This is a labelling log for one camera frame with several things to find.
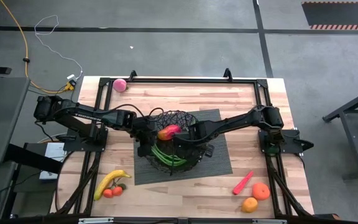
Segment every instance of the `black basket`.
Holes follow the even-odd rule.
[[[179,126],[182,131],[188,131],[188,127],[198,121],[193,115],[184,111],[167,111],[157,115],[153,120],[157,131],[171,124]],[[207,144],[175,148],[172,140],[162,141],[157,137],[155,142],[152,153],[147,155],[146,158],[156,169],[171,174],[192,169],[203,158],[208,148]]]

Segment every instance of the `wooden table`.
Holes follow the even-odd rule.
[[[99,78],[84,77],[78,102],[94,106]],[[293,128],[283,79],[269,78],[267,81],[272,104],[280,108],[284,128]],[[226,118],[246,113],[255,105],[253,86],[247,84],[130,83],[128,86],[129,89],[124,93],[113,91],[110,108],[124,103],[136,105],[144,113],[155,107],[163,107],[165,111],[218,108],[221,117]],[[258,210],[254,213],[240,211],[242,201],[251,196],[254,183],[269,184],[265,158],[259,150],[257,130],[250,127],[225,134],[233,174],[145,185],[134,185],[133,178],[121,179],[120,182],[125,183],[128,189],[120,197],[102,198],[94,202],[92,216],[272,218],[271,198],[260,201]],[[114,169],[124,169],[129,174],[134,174],[132,141],[123,131],[109,130],[97,184]],[[63,166],[58,183],[59,207],[78,185],[83,157],[83,152],[75,152]],[[302,206],[313,213],[302,162],[294,155],[283,154],[282,157],[289,189]],[[253,178],[241,194],[234,196],[233,187],[251,170],[254,171]],[[85,207],[87,192],[88,189],[85,189],[82,209]],[[281,190],[277,193],[280,208],[284,212]]]

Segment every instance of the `red fruit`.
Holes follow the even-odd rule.
[[[122,187],[115,187],[112,190],[112,194],[114,196],[120,196],[122,194],[122,191],[123,191]]]
[[[175,124],[171,124],[165,127],[164,129],[162,129],[161,131],[159,131],[157,137],[159,138],[159,140],[163,140],[163,141],[171,140],[173,135],[175,133],[179,133],[180,131],[181,129],[179,126]]]
[[[111,189],[106,189],[103,191],[103,196],[106,198],[112,198],[113,195],[114,194]]]

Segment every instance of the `yellow banana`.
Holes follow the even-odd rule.
[[[131,178],[131,175],[128,175],[123,170],[114,170],[108,175],[106,175],[103,180],[98,185],[98,188],[94,191],[93,199],[99,200],[102,197],[103,191],[110,185],[111,181],[117,177],[128,177]]]

